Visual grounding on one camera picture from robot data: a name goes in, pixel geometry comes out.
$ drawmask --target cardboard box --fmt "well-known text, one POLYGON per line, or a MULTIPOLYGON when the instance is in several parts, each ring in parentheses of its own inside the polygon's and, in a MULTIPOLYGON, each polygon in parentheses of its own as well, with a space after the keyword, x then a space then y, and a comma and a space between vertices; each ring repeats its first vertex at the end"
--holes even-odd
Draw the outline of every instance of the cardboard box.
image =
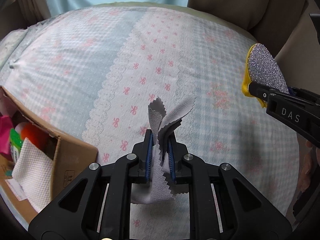
MULTIPOLYGON (((90 163, 95 162, 98 149, 73 136, 48 124, 33 112, 26 109, 13 95, 4 87, 0 87, 0 100, 11 103, 10 111, 15 112, 12 120, 19 121, 25 118, 47 132, 51 139, 52 151, 45 152, 53 160, 51 177, 51 199, 54 199, 78 174, 80 174, 90 163)), ((10 190, 6 179, 11 179, 10 173, 14 163, 0 155, 0 186, 6 193, 16 210, 21 214, 26 222, 37 215, 28 200, 19 201, 10 190)))

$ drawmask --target bed sheet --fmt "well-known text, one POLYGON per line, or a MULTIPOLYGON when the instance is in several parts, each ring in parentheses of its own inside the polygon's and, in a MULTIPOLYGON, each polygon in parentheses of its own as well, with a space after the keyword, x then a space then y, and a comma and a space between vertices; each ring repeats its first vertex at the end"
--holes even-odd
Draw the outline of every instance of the bed sheet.
MULTIPOLYGON (((208 163, 231 163, 285 214, 299 148, 293 130, 241 93, 254 43, 167 8, 85 8, 30 27, 0 82, 50 124, 95 145, 101 165, 143 140, 150 101, 159 96, 170 110, 193 95, 195 107, 176 130, 177 141, 208 163)), ((187 239, 188 204, 181 194, 132 205, 130 237, 187 239)))

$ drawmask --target cleaning cloth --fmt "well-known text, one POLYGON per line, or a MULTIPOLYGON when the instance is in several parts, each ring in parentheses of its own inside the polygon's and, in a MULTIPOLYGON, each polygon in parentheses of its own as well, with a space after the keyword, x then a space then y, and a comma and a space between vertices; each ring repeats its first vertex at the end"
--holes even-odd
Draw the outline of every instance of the cleaning cloth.
POLYGON ((20 184, 37 212, 50 202, 51 172, 52 160, 26 138, 12 177, 20 184))
POLYGON ((150 180, 148 184, 132 185, 132 203, 151 204, 175 199, 168 176, 170 174, 167 153, 168 137, 180 126, 181 119, 192 110, 194 102, 193 97, 186 97, 168 114, 160 98, 149 104, 148 116, 154 144, 150 180))

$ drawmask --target white label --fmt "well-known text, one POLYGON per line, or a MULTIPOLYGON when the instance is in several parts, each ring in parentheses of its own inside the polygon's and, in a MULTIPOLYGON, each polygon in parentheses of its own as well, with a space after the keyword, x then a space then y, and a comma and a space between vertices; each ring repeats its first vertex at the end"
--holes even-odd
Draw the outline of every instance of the white label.
POLYGON ((19 201, 27 199, 22 187, 15 179, 6 179, 5 182, 19 201))

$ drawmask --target round metal bolt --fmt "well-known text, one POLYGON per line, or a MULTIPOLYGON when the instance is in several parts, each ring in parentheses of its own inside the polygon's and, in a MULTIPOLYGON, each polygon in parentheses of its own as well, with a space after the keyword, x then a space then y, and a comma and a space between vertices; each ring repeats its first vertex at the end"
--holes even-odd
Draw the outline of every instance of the round metal bolt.
POLYGON ((193 159, 193 155, 192 154, 186 154, 183 157, 186 161, 191 161, 193 159))
POLYGON ((136 156, 134 153, 129 153, 129 154, 127 155, 127 159, 128 159, 128 160, 134 160, 136 157, 137 157, 137 156, 136 156))
POLYGON ((231 165, 229 163, 223 163, 221 165, 221 168, 224 169, 225 171, 228 171, 231 169, 231 165))
POLYGON ((97 163, 91 163, 90 165, 89 165, 89 169, 90 170, 96 170, 97 168, 99 168, 99 164, 97 164, 97 163))

